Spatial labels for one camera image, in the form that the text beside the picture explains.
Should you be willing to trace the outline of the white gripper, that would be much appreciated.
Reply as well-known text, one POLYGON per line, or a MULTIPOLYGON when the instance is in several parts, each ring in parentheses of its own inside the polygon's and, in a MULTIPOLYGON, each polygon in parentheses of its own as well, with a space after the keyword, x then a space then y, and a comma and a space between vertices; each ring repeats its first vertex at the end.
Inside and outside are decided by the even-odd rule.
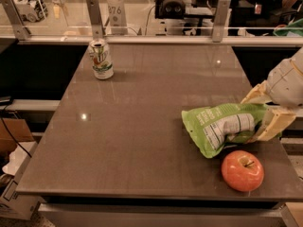
MULTIPOLYGON (((272 69, 267 81, 252 88, 241 104, 265 104, 271 101, 290 108, 303 106, 303 48, 272 69)), ((269 107, 253 140, 269 141, 283 132, 295 119, 296 113, 293 110, 269 107)))

